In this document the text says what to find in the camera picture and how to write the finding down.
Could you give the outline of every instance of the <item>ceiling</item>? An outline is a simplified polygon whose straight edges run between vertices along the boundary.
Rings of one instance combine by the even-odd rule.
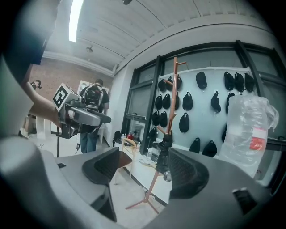
[[[177,28],[178,32],[183,22],[224,14],[261,20],[242,0],[133,0],[129,5],[122,0],[84,0],[74,43],[68,38],[71,5],[72,0],[60,4],[57,26],[44,56],[52,58],[59,54],[58,59],[74,58],[74,62],[79,60],[86,67],[99,68],[110,76],[143,47],[169,36],[166,31]],[[91,46],[93,52],[89,53],[86,47]]]

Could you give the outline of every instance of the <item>clear plastic bag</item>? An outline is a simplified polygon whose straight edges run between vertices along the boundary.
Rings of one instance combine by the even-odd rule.
[[[227,134],[218,158],[254,177],[266,148],[268,129],[275,129],[279,113],[266,98],[258,96],[233,96],[228,109]]]

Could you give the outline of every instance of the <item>brick wall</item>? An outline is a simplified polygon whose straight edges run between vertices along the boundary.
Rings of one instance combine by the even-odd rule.
[[[104,87],[111,89],[113,78],[75,64],[53,59],[42,59],[41,65],[34,65],[31,71],[30,82],[40,80],[42,89],[37,92],[43,97],[52,100],[61,83],[77,91],[80,81],[95,82],[102,79]]]

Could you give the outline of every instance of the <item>coat rack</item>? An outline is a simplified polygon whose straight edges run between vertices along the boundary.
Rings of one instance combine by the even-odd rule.
[[[173,120],[174,118],[176,117],[176,113],[175,113],[175,104],[176,104],[176,96],[177,96],[177,81],[178,81],[178,66],[181,65],[181,64],[186,64],[186,62],[182,62],[182,63],[178,63],[178,58],[177,57],[174,57],[174,81],[173,83],[171,83],[170,81],[164,79],[164,82],[167,83],[167,84],[170,84],[172,85],[173,89],[172,89],[172,101],[171,101],[171,109],[170,109],[170,114],[169,114],[169,119],[168,119],[168,125],[167,125],[167,131],[165,132],[161,127],[157,127],[158,130],[160,130],[163,134],[164,134],[164,137],[163,137],[163,144],[165,145],[164,148],[161,150],[161,153],[160,154],[165,154],[165,157],[168,156],[168,149],[169,147],[172,146],[172,124],[173,124]],[[157,213],[159,214],[159,212],[155,209],[155,207],[150,203],[149,201],[149,197],[150,197],[150,194],[153,190],[153,187],[156,183],[156,180],[159,176],[159,171],[157,171],[157,167],[156,167],[156,172],[154,174],[154,177],[153,177],[153,180],[151,182],[151,185],[150,185],[150,188],[147,192],[147,194],[145,195],[144,199],[129,206],[129,207],[126,207],[125,209],[128,210],[130,208],[133,208],[135,206],[137,206],[138,204],[141,204],[141,203],[148,203],[151,208]]]

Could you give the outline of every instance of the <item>fluorescent light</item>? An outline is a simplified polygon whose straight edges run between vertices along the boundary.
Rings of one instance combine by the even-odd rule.
[[[70,41],[76,42],[76,30],[77,23],[80,17],[80,10],[84,0],[73,0],[71,5],[71,15],[70,15]]]

